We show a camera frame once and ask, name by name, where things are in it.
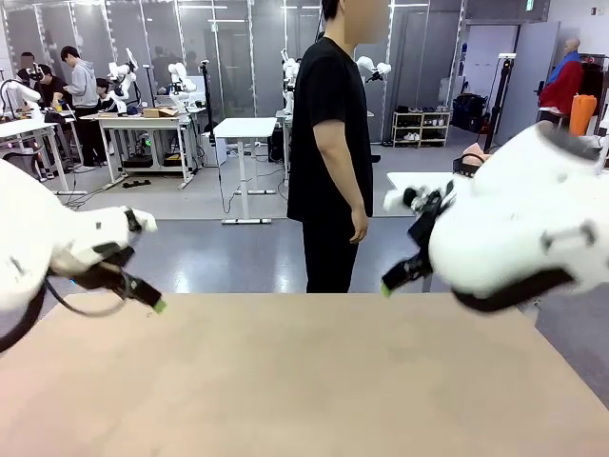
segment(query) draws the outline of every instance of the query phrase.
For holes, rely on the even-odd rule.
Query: door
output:
[[[554,62],[560,22],[542,22],[521,26],[516,47],[516,61],[503,103],[495,141],[507,143],[537,121],[538,90],[545,84]]]

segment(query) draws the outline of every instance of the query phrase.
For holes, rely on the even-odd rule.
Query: shoe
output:
[[[76,169],[74,169],[75,173],[87,173],[89,171],[93,171],[95,170],[95,167],[87,167],[86,165],[81,165],[80,167],[77,167]]]

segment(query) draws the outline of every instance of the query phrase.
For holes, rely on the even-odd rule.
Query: orange object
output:
[[[578,95],[573,99],[569,131],[574,136],[583,136],[588,131],[590,119],[597,108],[597,99],[592,95]]]

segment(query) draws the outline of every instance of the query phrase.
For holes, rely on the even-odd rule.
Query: shoe rack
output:
[[[393,147],[446,146],[450,111],[393,113]],[[418,135],[418,139],[405,139]]]

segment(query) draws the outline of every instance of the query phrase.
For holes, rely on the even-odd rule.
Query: red cloth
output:
[[[580,62],[565,64],[559,79],[545,87],[540,95],[542,108],[558,108],[564,114],[571,114],[573,98],[580,91],[583,67]]]

